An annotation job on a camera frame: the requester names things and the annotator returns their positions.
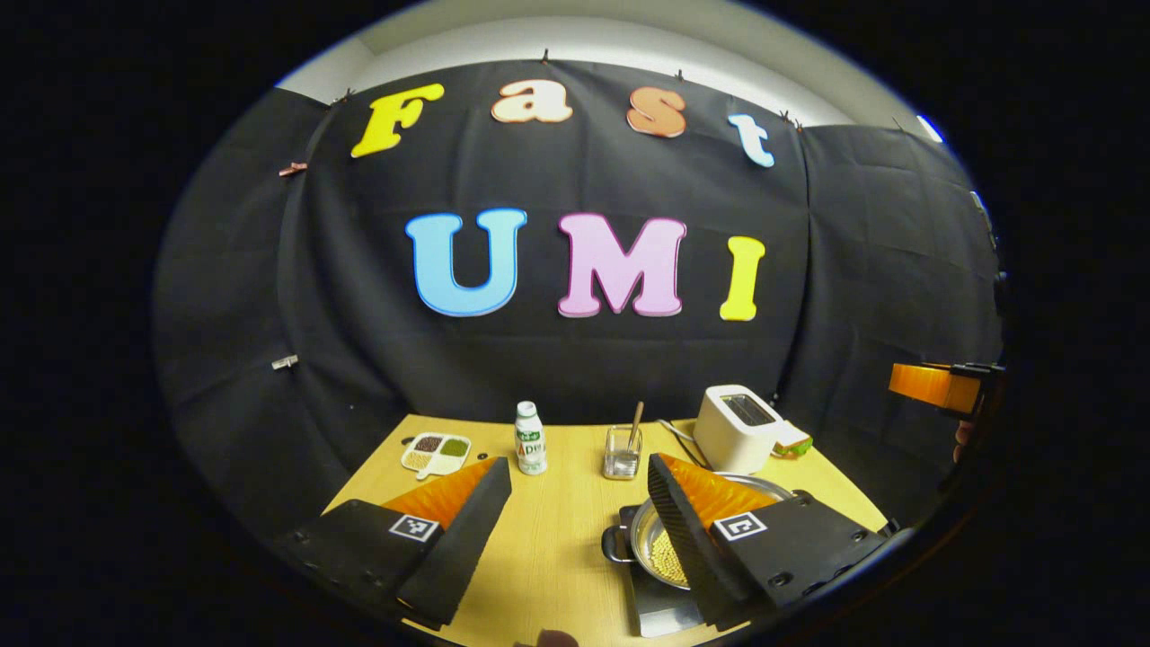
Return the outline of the black induction cooktop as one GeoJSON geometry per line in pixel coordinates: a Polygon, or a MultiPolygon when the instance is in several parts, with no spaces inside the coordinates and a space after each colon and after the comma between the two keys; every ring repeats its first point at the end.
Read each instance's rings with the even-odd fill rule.
{"type": "MultiPolygon", "coordinates": [[[[632,519],[641,504],[624,504],[619,509],[619,524],[632,519]]],[[[702,613],[693,602],[689,590],[673,590],[656,581],[632,564],[616,563],[624,569],[624,581],[629,590],[632,631],[643,638],[681,634],[703,625],[702,613]]]]}

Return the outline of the yellow soybeans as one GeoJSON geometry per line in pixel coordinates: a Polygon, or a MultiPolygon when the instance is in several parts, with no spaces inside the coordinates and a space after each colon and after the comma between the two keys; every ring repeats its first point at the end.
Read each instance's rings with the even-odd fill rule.
{"type": "Polygon", "coordinates": [[[659,529],[650,534],[649,563],[658,578],[678,590],[689,590],[687,573],[678,562],[670,537],[659,529]]]}

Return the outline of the black backdrop cloth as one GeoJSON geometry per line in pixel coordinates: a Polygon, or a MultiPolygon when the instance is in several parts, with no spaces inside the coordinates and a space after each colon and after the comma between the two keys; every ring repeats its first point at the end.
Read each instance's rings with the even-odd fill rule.
{"type": "Polygon", "coordinates": [[[483,450],[515,459],[531,401],[546,475],[604,486],[610,423],[693,418],[718,385],[908,525],[956,423],[889,392],[892,365],[998,359],[997,271],[923,137],[624,66],[448,66],[329,105],[276,87],[222,136],[160,252],[155,365],[259,536],[317,516],[408,414],[494,423],[483,450]]]}

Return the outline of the white toaster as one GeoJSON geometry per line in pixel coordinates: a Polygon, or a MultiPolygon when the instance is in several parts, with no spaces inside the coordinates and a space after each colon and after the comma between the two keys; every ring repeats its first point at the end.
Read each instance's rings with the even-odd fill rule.
{"type": "Polygon", "coordinates": [[[784,419],[747,386],[707,386],[693,424],[693,441],[711,469],[758,473],[770,457],[784,419]]]}

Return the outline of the small clear utensil holder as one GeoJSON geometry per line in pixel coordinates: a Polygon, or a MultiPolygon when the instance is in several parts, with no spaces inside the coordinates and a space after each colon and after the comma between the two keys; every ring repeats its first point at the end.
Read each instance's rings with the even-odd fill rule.
{"type": "Polygon", "coordinates": [[[643,455],[641,426],[612,425],[606,430],[601,475],[608,480],[629,482],[636,478],[643,455]]]}

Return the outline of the white divided bean plate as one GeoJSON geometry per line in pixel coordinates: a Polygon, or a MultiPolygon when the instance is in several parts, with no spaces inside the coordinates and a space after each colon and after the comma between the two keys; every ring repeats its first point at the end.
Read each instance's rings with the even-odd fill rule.
{"type": "Polygon", "coordinates": [[[471,440],[455,434],[425,431],[402,445],[400,465],[416,473],[417,480],[427,476],[457,473],[471,455],[471,440]]]}

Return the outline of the steel pot with bail handle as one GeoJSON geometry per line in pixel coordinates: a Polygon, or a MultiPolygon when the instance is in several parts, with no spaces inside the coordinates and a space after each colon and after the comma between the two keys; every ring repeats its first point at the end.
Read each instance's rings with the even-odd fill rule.
{"type": "Polygon", "coordinates": [[[665,531],[662,521],[659,518],[654,504],[646,501],[632,513],[632,519],[605,529],[601,533],[601,553],[612,563],[636,565],[656,581],[673,587],[658,578],[649,563],[650,534],[659,529],[665,531]]]}

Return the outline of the white drink bottle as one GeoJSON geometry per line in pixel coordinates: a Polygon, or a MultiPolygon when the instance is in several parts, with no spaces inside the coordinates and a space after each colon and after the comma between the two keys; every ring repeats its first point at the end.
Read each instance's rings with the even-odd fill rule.
{"type": "Polygon", "coordinates": [[[545,473],[549,463],[544,425],[531,401],[518,402],[514,422],[515,454],[518,467],[526,475],[545,473]]]}

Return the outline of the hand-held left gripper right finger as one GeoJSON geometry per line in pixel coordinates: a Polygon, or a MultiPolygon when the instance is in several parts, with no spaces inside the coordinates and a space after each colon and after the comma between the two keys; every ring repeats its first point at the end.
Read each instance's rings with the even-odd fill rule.
{"type": "Polygon", "coordinates": [[[665,452],[649,455],[646,487],[687,590],[720,631],[808,603],[892,538],[806,492],[776,499],[665,452]]]}

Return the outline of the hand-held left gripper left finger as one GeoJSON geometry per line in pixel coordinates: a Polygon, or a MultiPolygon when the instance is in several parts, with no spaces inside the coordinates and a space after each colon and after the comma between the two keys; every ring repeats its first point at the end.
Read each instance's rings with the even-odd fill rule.
{"type": "Polygon", "coordinates": [[[438,630],[455,618],[509,495],[509,461],[485,459],[383,504],[348,499],[273,545],[366,614],[438,630]]]}

